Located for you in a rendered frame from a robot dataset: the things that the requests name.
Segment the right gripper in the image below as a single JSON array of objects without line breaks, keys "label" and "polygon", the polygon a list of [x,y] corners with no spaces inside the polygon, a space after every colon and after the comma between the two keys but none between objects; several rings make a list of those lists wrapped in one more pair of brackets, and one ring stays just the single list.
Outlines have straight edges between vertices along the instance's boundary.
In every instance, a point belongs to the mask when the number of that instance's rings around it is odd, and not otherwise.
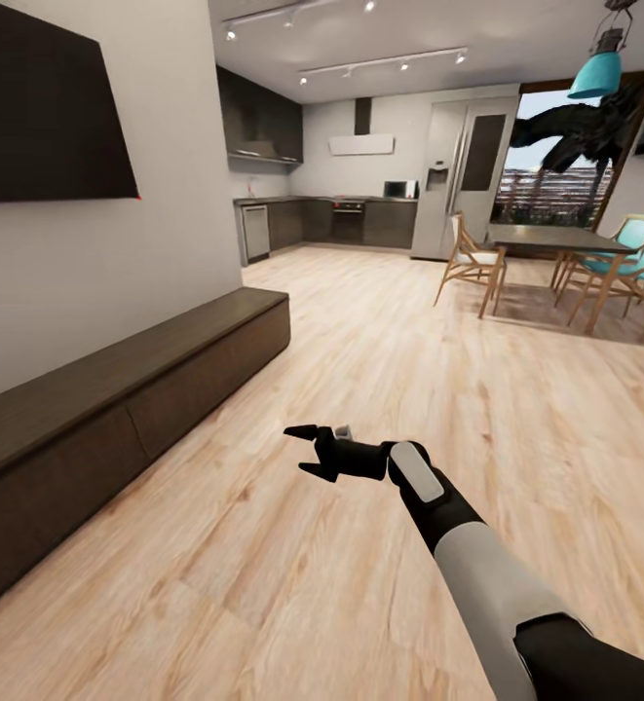
[{"label": "right gripper", "polygon": [[315,450],[320,463],[300,462],[299,468],[315,476],[335,482],[338,474],[359,475],[360,444],[355,441],[336,439],[331,427],[314,425],[298,425],[289,427],[284,431],[285,435],[315,441]]}]

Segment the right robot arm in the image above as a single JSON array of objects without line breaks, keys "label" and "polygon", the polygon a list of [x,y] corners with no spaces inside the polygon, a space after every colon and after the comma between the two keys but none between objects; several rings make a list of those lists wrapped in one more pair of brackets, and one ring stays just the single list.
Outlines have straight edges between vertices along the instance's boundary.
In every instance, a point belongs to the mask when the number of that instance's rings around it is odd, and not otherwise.
[{"label": "right robot arm", "polygon": [[354,441],[349,425],[298,425],[320,463],[299,468],[384,480],[386,471],[426,541],[496,701],[644,701],[644,659],[601,642],[529,570],[435,466],[422,445]]}]

